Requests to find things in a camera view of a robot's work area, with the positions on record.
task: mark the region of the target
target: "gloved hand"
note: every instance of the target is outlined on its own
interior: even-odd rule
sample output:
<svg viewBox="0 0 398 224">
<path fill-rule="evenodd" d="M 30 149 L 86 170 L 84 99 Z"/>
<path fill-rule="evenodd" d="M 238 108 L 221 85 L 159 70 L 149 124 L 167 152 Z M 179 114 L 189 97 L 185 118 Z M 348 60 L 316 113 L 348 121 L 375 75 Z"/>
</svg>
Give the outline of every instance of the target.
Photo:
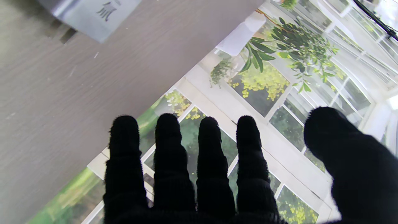
<svg viewBox="0 0 398 224">
<path fill-rule="evenodd" d="M 270 188 L 267 162 L 260 134 L 252 117 L 238 121 L 239 153 L 236 215 L 228 185 L 228 164 L 221 149 L 221 132 L 214 118 L 206 117 L 199 127 L 197 164 L 197 211 L 195 192 L 187 171 L 187 153 L 181 145 L 177 118 L 159 117 L 154 155 L 154 206 L 149 209 L 144 189 L 139 151 L 139 130 L 131 116 L 115 119 L 109 141 L 110 160 L 105 174 L 105 223 L 285 223 Z"/>
</svg>

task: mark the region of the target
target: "green leaf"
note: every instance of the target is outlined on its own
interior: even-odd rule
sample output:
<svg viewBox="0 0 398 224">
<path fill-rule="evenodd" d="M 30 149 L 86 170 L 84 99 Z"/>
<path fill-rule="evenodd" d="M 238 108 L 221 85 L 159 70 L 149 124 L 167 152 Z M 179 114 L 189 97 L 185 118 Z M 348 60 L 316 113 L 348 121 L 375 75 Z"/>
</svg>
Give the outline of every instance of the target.
<svg viewBox="0 0 398 224">
<path fill-rule="evenodd" d="M 248 60 L 246 61 L 246 64 L 243 66 L 242 70 L 239 71 L 239 73 L 242 73 L 242 72 L 248 70 L 251 65 L 252 65 L 252 60 L 250 58 L 248 58 Z"/>
<path fill-rule="evenodd" d="M 259 50 L 264 51 L 265 53 L 273 54 L 273 53 L 276 52 L 276 51 L 272 50 L 271 48 L 269 48 L 269 47 L 267 47 L 267 46 L 265 46 L 265 45 L 262 45 L 262 44 L 260 44 L 260 43 L 253 42 L 252 44 L 253 44 L 256 48 L 258 48 Z"/>
<path fill-rule="evenodd" d="M 276 45 L 278 45 L 278 47 L 279 47 L 282 51 L 286 50 L 286 46 L 285 46 L 285 45 L 282 45 L 282 44 L 280 44 L 280 43 L 277 43 Z"/>
<path fill-rule="evenodd" d="M 258 62 L 257 62 L 257 59 L 256 59 L 256 58 L 253 58 L 253 59 L 252 59 L 252 63 L 253 63 L 253 65 L 254 65 L 254 67 L 255 67 L 256 69 L 258 69 Z"/>
<path fill-rule="evenodd" d="M 292 57 L 294 60 L 300 60 L 300 57 L 294 54 L 293 52 L 289 52 L 290 57 Z"/>
<path fill-rule="evenodd" d="M 330 76 L 330 77 L 333 77 L 333 76 L 334 76 L 334 74 L 331 74 L 331 73 L 328 73 L 328 72 L 324 72 L 324 75 Z"/>
<path fill-rule="evenodd" d="M 281 40 L 279 37 L 277 37 L 276 35 L 274 35 L 273 33 L 271 34 L 272 38 L 274 38 L 275 40 Z"/>
<path fill-rule="evenodd" d="M 297 68 L 300 70 L 301 73 L 305 71 L 305 67 L 301 62 L 298 62 Z"/>
<path fill-rule="evenodd" d="M 267 54 L 265 54 L 265 53 L 263 53 L 263 52 L 258 52 L 258 55 L 260 55 L 260 58 L 261 58 L 263 61 L 272 61 L 272 60 L 275 60 L 274 57 L 272 57 L 272 56 L 270 56 L 270 55 L 267 55 Z"/>
<path fill-rule="evenodd" d="M 287 58 L 288 56 L 289 56 L 289 53 L 287 53 L 287 52 L 278 52 L 278 55 L 281 57 L 281 58 Z"/>
<path fill-rule="evenodd" d="M 256 50 L 252 49 L 252 53 L 253 53 L 254 58 L 257 61 L 258 67 L 260 68 L 260 72 L 262 73 L 264 70 L 263 61 L 261 60 L 260 56 L 257 54 Z"/>
<path fill-rule="evenodd" d="M 301 93 L 301 91 L 304 89 L 304 85 L 301 85 L 301 88 L 298 90 L 298 93 Z"/>
<path fill-rule="evenodd" d="M 302 85 L 304 86 L 304 90 L 306 92 L 311 92 L 311 88 L 306 83 L 302 83 Z"/>
<path fill-rule="evenodd" d="M 258 37 L 252 37 L 252 40 L 254 40 L 257 43 L 263 43 L 265 41 L 264 39 Z"/>
<path fill-rule="evenodd" d="M 301 55 L 300 52 L 298 52 L 298 51 L 291 51 L 291 52 L 289 52 L 289 53 L 294 54 L 294 55 L 297 55 L 297 56 L 300 56 L 300 55 Z"/>
</svg>

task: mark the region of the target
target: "wood grain surface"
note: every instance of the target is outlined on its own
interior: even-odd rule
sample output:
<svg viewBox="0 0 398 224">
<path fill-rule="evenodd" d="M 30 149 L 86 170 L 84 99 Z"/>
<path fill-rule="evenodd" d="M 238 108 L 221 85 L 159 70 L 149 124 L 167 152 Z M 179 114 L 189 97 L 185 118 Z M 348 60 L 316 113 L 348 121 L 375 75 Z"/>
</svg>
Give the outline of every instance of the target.
<svg viewBox="0 0 398 224">
<path fill-rule="evenodd" d="M 0 0 L 1 223 L 31 218 L 105 148 L 116 116 L 140 115 L 261 3 L 143 0 L 105 43 L 63 45 L 34 0 Z"/>
</svg>

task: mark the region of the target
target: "tree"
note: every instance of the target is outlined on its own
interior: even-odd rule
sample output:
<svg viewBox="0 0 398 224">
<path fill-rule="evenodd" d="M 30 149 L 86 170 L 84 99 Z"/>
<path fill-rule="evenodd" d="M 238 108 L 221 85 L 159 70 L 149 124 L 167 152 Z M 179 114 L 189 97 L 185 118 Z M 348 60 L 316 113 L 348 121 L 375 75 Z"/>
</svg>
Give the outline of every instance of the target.
<svg viewBox="0 0 398 224">
<path fill-rule="evenodd" d="M 257 70 L 253 67 L 238 73 L 240 81 L 244 85 L 242 96 L 247 98 L 249 96 L 248 90 L 259 91 L 266 89 L 268 92 L 267 99 L 274 101 L 285 91 L 285 88 L 290 84 L 282 74 L 268 62 L 261 61 L 263 71 Z M 240 83 L 230 83 L 235 88 Z"/>
<path fill-rule="evenodd" d="M 297 0 L 282 0 L 281 7 L 284 7 L 287 10 L 292 10 L 297 4 Z"/>
</svg>

